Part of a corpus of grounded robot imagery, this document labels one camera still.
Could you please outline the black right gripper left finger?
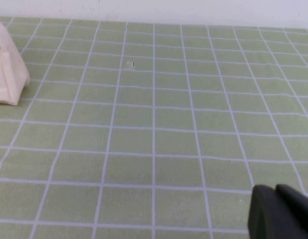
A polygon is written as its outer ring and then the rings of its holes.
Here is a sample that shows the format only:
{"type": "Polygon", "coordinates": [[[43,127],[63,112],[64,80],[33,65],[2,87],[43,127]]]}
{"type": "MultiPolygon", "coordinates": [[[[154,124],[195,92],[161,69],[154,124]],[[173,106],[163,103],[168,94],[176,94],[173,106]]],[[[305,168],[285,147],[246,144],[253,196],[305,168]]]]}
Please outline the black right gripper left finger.
{"type": "Polygon", "coordinates": [[[308,224],[292,214],[276,188],[253,187],[248,216],[251,239],[308,239],[308,224]]]}

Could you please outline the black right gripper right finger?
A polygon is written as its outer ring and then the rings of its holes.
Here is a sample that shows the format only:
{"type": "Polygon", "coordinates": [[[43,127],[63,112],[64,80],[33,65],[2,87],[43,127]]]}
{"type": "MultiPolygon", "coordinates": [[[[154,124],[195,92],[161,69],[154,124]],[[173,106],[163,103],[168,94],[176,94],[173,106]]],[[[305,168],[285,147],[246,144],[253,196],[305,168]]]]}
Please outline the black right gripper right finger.
{"type": "Polygon", "coordinates": [[[308,197],[286,184],[276,185],[276,192],[301,224],[308,224],[308,197]]]}

